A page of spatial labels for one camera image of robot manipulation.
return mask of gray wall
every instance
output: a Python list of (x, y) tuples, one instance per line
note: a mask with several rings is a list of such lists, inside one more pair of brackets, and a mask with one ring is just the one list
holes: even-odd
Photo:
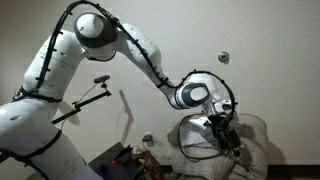
[[(0, 104), (8, 102), (14, 89), (20, 87), (33, 56), (70, 2), (2, 2)], [(174, 82), (180, 82), (194, 68), (222, 76), (237, 96), (238, 112), (252, 113), (266, 121), (271, 164), (320, 163), (320, 1), (99, 3), (157, 43), (163, 69)], [(92, 10), (78, 8), (64, 28), (72, 30), (76, 15)], [(230, 64), (217, 61), (221, 51), (231, 54)], [(111, 75), (108, 84), (113, 95), (84, 107), (78, 114), (80, 124), (66, 123), (64, 133), (90, 161), (118, 141), (142, 147), (144, 133), (151, 131), (156, 139), (151, 151), (161, 163), (170, 163), (166, 156), (167, 133), (185, 115), (200, 109), (173, 110), (143, 73), (120, 54), (108, 63), (84, 60), (67, 90), (65, 102), (78, 100), (93, 85), (92, 80), (104, 74)], [(102, 90), (96, 88), (88, 97), (99, 92)], [(125, 111), (124, 100), (132, 118)], [(1, 165), (0, 171), (6, 179), (23, 179), (32, 172), (14, 161)]]

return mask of robotic arm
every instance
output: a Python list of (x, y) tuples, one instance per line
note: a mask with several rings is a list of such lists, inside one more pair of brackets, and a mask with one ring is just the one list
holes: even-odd
[(100, 15), (85, 13), (76, 19), (74, 30), (89, 59), (108, 61), (116, 52), (124, 54), (163, 92), (175, 109), (188, 109), (199, 106), (210, 97), (219, 98), (214, 81), (210, 82), (209, 77), (203, 75), (192, 75), (181, 86), (175, 87), (162, 71), (159, 48), (130, 24), (114, 25)]
[[(61, 30), (67, 15), (79, 4), (92, 5), (103, 16), (85, 13), (76, 19), (74, 33)], [(25, 73), (20, 93), (13, 102), (0, 106), (0, 162), (3, 156), (13, 157), (41, 172), (45, 179), (102, 179), (51, 121), (81, 60), (87, 57), (105, 62), (117, 52), (138, 66), (173, 108), (202, 105), (207, 117), (223, 111), (218, 108), (222, 101), (213, 77), (231, 92), (222, 79), (207, 71), (192, 71), (174, 86), (164, 75), (161, 53), (150, 38), (130, 24), (120, 24), (98, 4), (77, 1), (65, 10), (53, 35), (38, 51)], [(226, 123), (234, 112), (233, 95), (231, 105)], [(193, 123), (203, 126), (206, 122)]]

